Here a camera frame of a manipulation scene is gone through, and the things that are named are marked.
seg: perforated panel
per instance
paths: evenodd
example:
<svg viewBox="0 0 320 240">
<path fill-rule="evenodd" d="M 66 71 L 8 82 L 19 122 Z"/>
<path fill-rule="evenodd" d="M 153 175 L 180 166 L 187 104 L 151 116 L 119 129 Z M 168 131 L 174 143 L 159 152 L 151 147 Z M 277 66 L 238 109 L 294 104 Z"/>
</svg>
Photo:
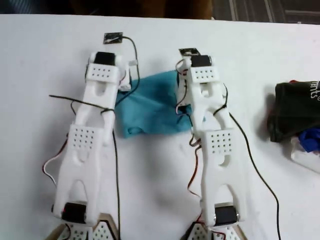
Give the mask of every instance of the perforated panel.
<svg viewBox="0 0 320 240">
<path fill-rule="evenodd" d="M 212 154 L 230 155 L 233 150 L 233 130 L 216 130 L 207 134 Z"/>
<path fill-rule="evenodd" d="M 72 125 L 69 132 L 71 147 L 77 150 L 90 151 L 94 145 L 96 132 L 99 129 L 80 125 Z"/>
<path fill-rule="evenodd" d="M 233 227 L 224 227 L 224 228 L 217 228 L 216 231 L 213 233 L 214 240 L 242 240 L 242 238 L 237 234 Z M 190 235 L 188 236 L 187 240 L 207 240 L 207 231 L 200 223 L 196 223 Z"/>
<path fill-rule="evenodd" d="M 206 239 L 207 239 L 206 230 L 204 229 L 204 227 L 201 224 L 196 223 L 193 226 L 187 240 L 206 240 Z"/>
<path fill-rule="evenodd" d="M 113 240 L 111 230 L 108 225 L 101 221 L 93 232 L 93 240 Z"/>
<path fill-rule="evenodd" d="M 191 77 L 194 83 L 208 83 L 218 81 L 218 75 L 215 67 L 204 66 L 204 67 L 191 67 Z"/>
<path fill-rule="evenodd" d="M 73 224 L 68 225 L 71 230 L 71 234 L 69 232 L 69 229 L 67 227 L 64 228 L 61 235 L 57 240 L 86 240 L 87 234 L 88 234 L 88 227 L 83 226 L 76 226 Z"/>
<path fill-rule="evenodd" d="M 85 79 L 92 81 L 115 83 L 119 80 L 119 68 L 111 65 L 90 63 Z"/>
</svg>

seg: white table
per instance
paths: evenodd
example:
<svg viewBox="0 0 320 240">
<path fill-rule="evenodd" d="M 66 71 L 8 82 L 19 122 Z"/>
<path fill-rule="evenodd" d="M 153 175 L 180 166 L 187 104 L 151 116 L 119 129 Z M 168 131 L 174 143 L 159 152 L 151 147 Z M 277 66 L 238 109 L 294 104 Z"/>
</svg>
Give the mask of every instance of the white table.
<svg viewBox="0 0 320 240">
<path fill-rule="evenodd" d="M 284 146 L 271 143 L 261 126 L 276 83 L 319 79 L 320 26 L 0 15 L 1 239 L 44 239 L 59 223 L 50 213 L 55 188 L 41 166 L 65 140 L 73 114 L 68 101 L 48 95 L 82 99 L 91 52 L 115 51 L 133 59 L 128 41 L 102 45 L 106 32 L 124 32 L 135 40 L 141 77 L 174 69 L 179 48 L 196 47 L 214 55 L 220 79 L 228 86 L 229 109 L 279 198 L 282 238 L 319 239 L 320 176 L 291 162 Z M 124 240 L 177 240 L 199 214 L 199 200 L 187 192 L 195 164 L 189 138 L 189 132 L 118 138 Z M 239 147 L 250 190 L 249 218 L 241 227 L 249 240 L 275 240 L 276 202 L 254 171 L 243 139 Z M 109 153 L 101 211 L 111 213 L 116 222 L 115 160 L 112 149 Z M 192 186 L 198 192 L 200 175 Z"/>
</svg>

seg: white wire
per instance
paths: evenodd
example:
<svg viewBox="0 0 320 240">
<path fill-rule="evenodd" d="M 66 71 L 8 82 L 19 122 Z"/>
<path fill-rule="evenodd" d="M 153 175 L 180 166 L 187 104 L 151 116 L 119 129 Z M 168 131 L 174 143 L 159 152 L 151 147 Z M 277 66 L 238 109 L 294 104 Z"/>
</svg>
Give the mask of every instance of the white wire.
<svg viewBox="0 0 320 240">
<path fill-rule="evenodd" d="M 58 152 L 55 156 L 53 156 L 52 158 L 48 159 L 48 160 L 43 164 L 43 166 L 42 166 L 42 172 L 52 180 L 52 182 L 53 182 L 53 184 L 54 184 L 55 186 L 57 186 L 56 180 L 55 180 L 55 178 L 54 178 L 50 173 L 47 172 L 46 168 L 47 168 L 47 165 L 48 165 L 50 162 L 58 159 L 58 158 L 61 156 L 62 152 L 64 151 L 64 149 L 65 149 L 65 147 L 66 147 L 66 145 L 67 145 L 67 141 L 68 141 L 68 139 L 65 140 L 65 142 L 64 142 L 64 144 L 62 145 L 62 147 L 61 147 L 61 149 L 59 150 L 59 152 Z"/>
</svg>

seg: black bag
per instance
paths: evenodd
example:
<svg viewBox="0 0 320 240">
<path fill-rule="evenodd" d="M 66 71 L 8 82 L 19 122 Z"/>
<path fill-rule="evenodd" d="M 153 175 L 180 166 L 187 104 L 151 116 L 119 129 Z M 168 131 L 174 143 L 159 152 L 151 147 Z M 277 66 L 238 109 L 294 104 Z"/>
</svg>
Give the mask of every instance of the black bag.
<svg viewBox="0 0 320 240">
<path fill-rule="evenodd" d="M 320 127 L 320 89 L 318 81 L 279 83 L 275 103 L 267 119 L 272 142 L 281 142 L 303 130 Z"/>
</svg>

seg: teal fabric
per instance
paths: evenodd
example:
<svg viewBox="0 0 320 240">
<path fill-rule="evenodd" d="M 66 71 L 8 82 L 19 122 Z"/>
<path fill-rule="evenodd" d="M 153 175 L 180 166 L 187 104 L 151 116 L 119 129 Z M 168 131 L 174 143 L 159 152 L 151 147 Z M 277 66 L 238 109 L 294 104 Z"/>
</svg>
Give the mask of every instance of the teal fabric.
<svg viewBox="0 0 320 240">
<path fill-rule="evenodd" d="M 140 80 L 137 90 L 116 108 L 116 121 L 125 138 L 139 134 L 176 134 L 188 131 L 187 115 L 176 114 L 177 72 L 167 71 Z M 132 89 L 137 81 L 132 81 Z M 118 93 L 117 100 L 124 94 Z"/>
</svg>

